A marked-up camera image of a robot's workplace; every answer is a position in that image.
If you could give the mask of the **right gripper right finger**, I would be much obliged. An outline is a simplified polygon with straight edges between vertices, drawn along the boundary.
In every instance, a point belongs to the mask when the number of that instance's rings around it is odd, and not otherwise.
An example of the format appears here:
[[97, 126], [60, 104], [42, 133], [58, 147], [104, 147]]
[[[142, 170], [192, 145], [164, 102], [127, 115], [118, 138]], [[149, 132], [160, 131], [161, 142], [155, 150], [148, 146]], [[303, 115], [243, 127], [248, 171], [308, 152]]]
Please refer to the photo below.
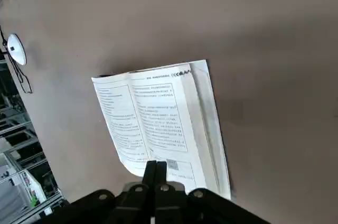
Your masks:
[[267, 223], [218, 194], [197, 188], [186, 193], [166, 180], [167, 163], [156, 163], [156, 223]]

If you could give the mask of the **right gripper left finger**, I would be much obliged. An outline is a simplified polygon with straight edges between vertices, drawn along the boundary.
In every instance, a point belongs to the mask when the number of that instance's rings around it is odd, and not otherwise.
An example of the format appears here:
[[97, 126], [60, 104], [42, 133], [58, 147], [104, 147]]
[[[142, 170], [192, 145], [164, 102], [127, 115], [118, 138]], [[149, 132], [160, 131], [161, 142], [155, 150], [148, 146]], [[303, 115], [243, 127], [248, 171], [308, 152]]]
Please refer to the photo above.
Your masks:
[[149, 161], [141, 182], [115, 196], [97, 190], [65, 209], [63, 223], [150, 223], [146, 201], [156, 174], [156, 161]]

